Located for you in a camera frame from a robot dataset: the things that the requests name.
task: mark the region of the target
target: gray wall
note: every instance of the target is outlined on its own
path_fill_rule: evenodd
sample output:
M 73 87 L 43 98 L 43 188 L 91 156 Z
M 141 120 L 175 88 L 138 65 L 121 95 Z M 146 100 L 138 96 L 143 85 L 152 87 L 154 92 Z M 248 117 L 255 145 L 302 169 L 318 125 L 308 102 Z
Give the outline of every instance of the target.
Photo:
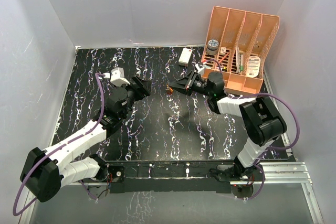
M 326 223 L 335 223 L 336 0 L 285 0 L 283 23 L 266 60 L 276 94 L 298 114 L 301 137 L 294 149 L 305 161 Z M 295 128 L 288 119 L 289 135 Z
M 0 223 L 18 223 L 19 176 L 28 152 L 50 142 L 75 49 L 49 0 L 0 6 Z
M 214 5 L 276 14 L 283 0 L 50 0 L 74 45 L 203 44 Z

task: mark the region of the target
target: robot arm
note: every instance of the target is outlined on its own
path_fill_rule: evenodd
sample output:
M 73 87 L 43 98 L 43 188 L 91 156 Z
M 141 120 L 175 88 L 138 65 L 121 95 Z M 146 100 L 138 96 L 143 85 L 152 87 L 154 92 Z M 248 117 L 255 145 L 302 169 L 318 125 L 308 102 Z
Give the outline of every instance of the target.
M 207 95 L 209 108 L 217 114 L 232 114 L 243 118 L 248 134 L 243 150 L 236 156 L 234 167 L 222 173 L 222 181 L 251 175 L 260 155 L 281 134 L 287 126 L 279 111 L 269 97 L 235 98 L 224 92 L 223 76 L 211 72 L 207 81 L 201 79 L 204 71 L 202 63 L 195 65 L 195 70 L 184 78 L 167 85 L 167 93 L 174 90 L 191 95 L 193 91 Z
M 106 178 L 108 172 L 106 163 L 97 154 L 81 161 L 71 162 L 93 145 L 115 133 L 126 119 L 128 112 L 132 110 L 134 102 L 151 94 L 151 81 L 132 77 L 129 82 L 124 78 L 122 68 L 112 70 L 110 81 L 116 87 L 104 103 L 103 117 L 99 123 L 97 121 L 101 111 L 82 129 L 60 143 L 44 150 L 34 148 L 29 152 L 20 176 L 21 182 L 35 164 L 52 153 L 33 171 L 26 183 L 40 202 L 53 198 L 61 187 L 72 182 L 84 178 L 98 180 Z

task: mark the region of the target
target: purple cable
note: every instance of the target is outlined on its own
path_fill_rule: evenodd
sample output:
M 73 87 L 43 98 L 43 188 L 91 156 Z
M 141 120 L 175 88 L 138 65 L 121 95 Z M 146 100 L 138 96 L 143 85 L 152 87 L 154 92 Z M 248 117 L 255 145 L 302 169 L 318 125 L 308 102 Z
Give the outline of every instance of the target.
M 296 125 L 296 136 L 294 141 L 288 145 L 287 147 L 268 147 L 267 150 L 278 150 L 278 151 L 284 151 L 290 148 L 293 148 L 294 145 L 296 145 L 296 143 L 299 140 L 300 137 L 300 124 L 299 124 L 299 120 L 298 117 L 296 116 L 296 114 L 294 113 L 294 110 L 291 108 L 291 106 L 285 102 L 283 99 L 277 97 L 274 94 L 269 94 L 269 93 L 256 93 L 256 94 L 252 94 L 252 95 L 248 95 L 248 96 L 243 96 L 240 98 L 256 98 L 256 97 L 273 97 L 274 99 L 278 100 L 279 102 L 281 102 L 288 110 L 289 112 L 292 114 L 294 121 L 295 121 L 295 125 Z
M 249 198 L 247 198 L 247 199 L 253 199 L 253 198 L 257 197 L 257 196 L 260 194 L 262 188 L 264 187 L 264 183 L 265 183 L 265 173 L 264 173 L 263 169 L 261 169 L 258 165 L 254 165 L 254 166 L 255 166 L 259 171 L 261 171 L 261 174 L 263 175 L 263 179 L 261 180 L 261 185 L 260 185 L 259 190 L 258 190 L 254 195 L 252 195 L 251 197 L 249 197 Z
M 78 182 L 82 184 L 82 186 L 84 187 L 85 191 L 88 193 L 88 195 L 89 195 L 92 199 L 94 199 L 94 200 L 97 200 L 97 199 L 98 199 L 98 198 L 97 198 L 95 195 L 93 195 L 93 194 L 89 191 L 89 189 L 84 185 L 83 180 L 80 180 L 80 181 L 78 181 Z
M 206 61 L 203 62 L 203 64 L 206 64 L 209 61 L 214 61 L 215 63 L 217 63 L 220 73 L 223 73 L 222 68 L 221 68 L 221 64 L 218 62 L 218 60 L 215 60 L 215 59 L 206 60 Z
M 97 80 L 97 83 L 98 83 L 98 87 L 99 87 L 99 90 L 100 90 L 100 99 L 101 99 L 101 110 L 100 110 L 100 115 L 99 115 L 99 119 L 97 121 L 97 123 L 88 131 L 85 133 L 85 135 L 87 134 L 90 134 L 92 131 L 95 130 L 95 128 L 98 126 L 98 124 L 100 123 L 101 119 L 103 118 L 103 114 L 104 114 L 104 92 L 103 92 L 103 88 L 101 86 L 101 83 L 100 83 L 100 80 L 99 80 L 99 76 L 101 77 L 104 77 L 103 74 L 101 73 L 96 73 L 95 74 L 96 76 L 96 80 Z M 83 135 L 79 135 L 79 136 L 76 136 L 75 138 L 71 139 L 68 144 L 72 143 L 73 141 L 76 141 L 78 139 L 80 139 L 81 137 L 83 137 Z M 25 187 L 29 177 L 32 175 L 32 173 L 36 170 L 36 168 L 44 161 L 46 160 L 48 157 L 52 156 L 52 154 L 56 153 L 57 151 L 61 150 L 63 147 L 67 146 L 67 144 L 63 144 L 59 147 L 57 147 L 56 149 L 54 149 L 52 152 L 48 153 L 47 155 L 45 155 L 40 161 L 38 161 L 33 167 L 32 169 L 27 173 L 26 177 L 24 178 L 24 180 L 22 181 L 22 184 L 19 188 L 19 191 L 17 192 L 17 195 L 16 195 L 16 198 L 15 198 L 15 201 L 14 201 L 14 205 L 13 205 L 13 215 L 14 216 L 19 216 L 20 214 L 22 214 L 35 200 L 36 200 L 36 197 L 31 201 L 29 202 L 22 210 L 20 210 L 19 212 L 16 212 L 16 208 L 17 208 L 17 203 L 20 199 L 20 195 L 22 193 L 22 190 L 23 188 Z

